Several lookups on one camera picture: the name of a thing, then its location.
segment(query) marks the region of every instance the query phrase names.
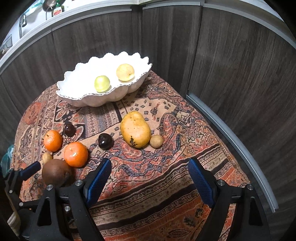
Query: soap bottle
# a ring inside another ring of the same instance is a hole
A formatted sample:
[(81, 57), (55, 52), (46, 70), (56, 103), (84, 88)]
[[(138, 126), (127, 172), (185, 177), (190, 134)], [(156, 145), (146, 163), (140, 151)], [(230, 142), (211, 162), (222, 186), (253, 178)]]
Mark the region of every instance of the soap bottle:
[(56, 4), (55, 8), (52, 11), (52, 17), (62, 13), (63, 11), (64, 11), (64, 6), (61, 6), (59, 4), (59, 0), (57, 0), (57, 4)]

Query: scalloped bowl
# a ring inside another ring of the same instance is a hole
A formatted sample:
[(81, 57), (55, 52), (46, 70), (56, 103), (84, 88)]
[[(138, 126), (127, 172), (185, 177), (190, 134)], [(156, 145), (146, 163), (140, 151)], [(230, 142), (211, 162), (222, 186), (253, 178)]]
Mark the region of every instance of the scalloped bowl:
[[(67, 71), (64, 80), (57, 82), (57, 95), (76, 107), (98, 107), (109, 101), (121, 100), (126, 94), (140, 88), (150, 73), (152, 64), (149, 58), (141, 58), (139, 53), (119, 55), (107, 53), (102, 58), (91, 57), (83, 64), (78, 63), (74, 71)], [(127, 82), (120, 81), (116, 70), (121, 64), (130, 64), (135, 70), (135, 77)], [(110, 79), (110, 88), (104, 93), (98, 93), (94, 87), (96, 77), (106, 75)]]

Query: green apple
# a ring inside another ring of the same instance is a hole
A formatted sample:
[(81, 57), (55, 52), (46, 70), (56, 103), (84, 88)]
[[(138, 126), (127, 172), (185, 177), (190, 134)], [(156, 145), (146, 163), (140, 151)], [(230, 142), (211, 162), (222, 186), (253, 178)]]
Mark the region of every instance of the green apple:
[(98, 76), (94, 81), (94, 87), (97, 92), (105, 92), (110, 87), (110, 80), (107, 76)]

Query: metal screw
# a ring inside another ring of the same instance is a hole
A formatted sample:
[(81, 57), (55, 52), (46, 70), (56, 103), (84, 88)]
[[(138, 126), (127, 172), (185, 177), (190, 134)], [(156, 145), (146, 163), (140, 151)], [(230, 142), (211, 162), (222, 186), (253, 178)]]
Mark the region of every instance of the metal screw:
[(79, 179), (79, 180), (77, 180), (77, 181), (75, 182), (75, 185), (76, 185), (76, 186), (80, 186), (82, 183), (83, 183), (83, 181)]
[(50, 191), (50, 190), (52, 190), (53, 187), (54, 187), (54, 185), (49, 184), (49, 185), (46, 187), (46, 190)]
[(66, 212), (69, 212), (70, 210), (71, 210), (70, 206), (66, 206), (66, 207), (65, 207), (65, 211), (66, 211)]
[(222, 179), (217, 180), (218, 185), (220, 186), (224, 186), (225, 185), (225, 181)]
[(247, 189), (253, 190), (254, 189), (254, 186), (252, 184), (247, 184)]

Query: patterned tablecloth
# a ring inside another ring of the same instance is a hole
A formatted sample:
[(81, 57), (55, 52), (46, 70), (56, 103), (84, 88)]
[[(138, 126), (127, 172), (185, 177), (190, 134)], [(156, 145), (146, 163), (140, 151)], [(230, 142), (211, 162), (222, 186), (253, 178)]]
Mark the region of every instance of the patterned tablecloth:
[[(186, 158), (198, 156), (202, 165), (230, 185), (249, 181), (237, 161), (217, 137), (202, 115), (169, 84), (151, 72), (139, 90), (118, 102), (101, 107), (73, 107), (46, 89), (22, 117), (16, 137), (12, 167), (24, 168), (40, 161), (46, 151), (43, 138), (48, 130), (62, 133), (70, 120), (77, 132), (63, 135), (63, 147), (54, 158), (63, 158), (65, 146), (80, 141), (89, 149), (89, 161), (77, 169), (77, 179), (94, 170), (103, 157), (112, 162), (112, 173), (95, 207), (94, 221), (106, 241), (195, 240), (210, 208), (204, 205), (188, 174)], [(134, 149), (122, 138), (120, 122), (130, 111), (142, 113), (152, 133), (162, 135), (163, 146)], [(109, 133), (114, 146), (98, 147), (100, 133)], [(41, 171), (23, 182), (20, 198), (41, 196), (45, 185)], [(225, 240), (233, 218), (231, 205), (220, 240)], [(73, 237), (79, 240), (74, 228)]]

